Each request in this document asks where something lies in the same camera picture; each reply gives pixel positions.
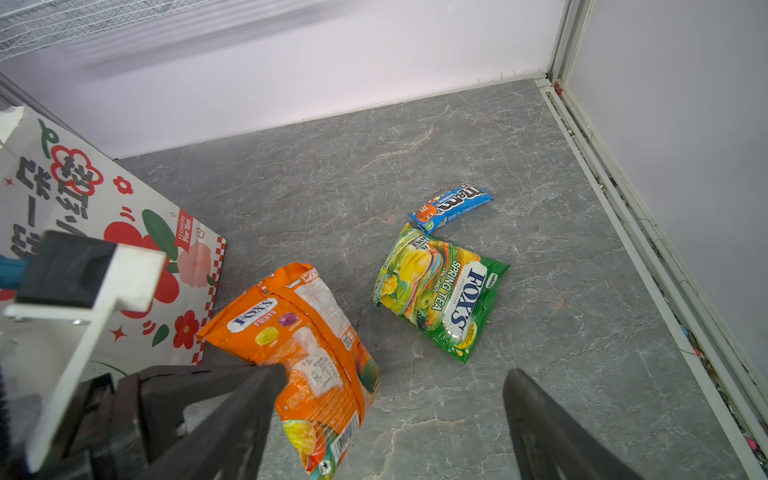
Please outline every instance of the gray marble floor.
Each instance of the gray marble floor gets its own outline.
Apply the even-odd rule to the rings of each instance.
[[[227,238],[218,309],[292,261],[333,290],[381,372],[339,480],[518,478],[511,367],[645,478],[744,478],[533,81],[120,164]],[[467,365],[371,300],[406,212],[461,183],[495,202],[435,235],[511,264]],[[306,478],[275,420],[260,478]]]

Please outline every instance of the candy bag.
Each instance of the candy bag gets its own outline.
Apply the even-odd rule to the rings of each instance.
[[[409,214],[427,235],[456,217],[493,200],[482,188],[462,185],[440,197],[435,197]]]
[[[467,363],[508,268],[406,224],[379,271],[373,301]]]
[[[275,401],[311,480],[330,479],[379,390],[379,369],[317,270],[291,263],[198,334],[248,362],[286,367]]]

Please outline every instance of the m&m's package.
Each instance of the m&m's package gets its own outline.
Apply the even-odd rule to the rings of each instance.
[[[291,263],[252,286],[198,334],[248,362],[281,364],[275,401],[311,480],[333,477],[379,390],[379,369],[317,270]]]
[[[466,363],[508,268],[406,225],[379,271],[373,301]]]
[[[462,185],[440,197],[435,197],[409,216],[416,220],[427,235],[456,217],[493,200],[482,188]]]

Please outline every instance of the blue object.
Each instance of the blue object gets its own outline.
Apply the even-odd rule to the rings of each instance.
[[[29,259],[14,260],[0,255],[0,288],[16,290],[24,278]]]
[[[462,185],[425,203],[409,214],[427,235],[470,210],[493,200],[484,189]]]

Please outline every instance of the green candy bag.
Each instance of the green candy bag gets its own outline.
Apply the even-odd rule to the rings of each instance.
[[[467,363],[508,268],[406,224],[379,271],[373,301]]]

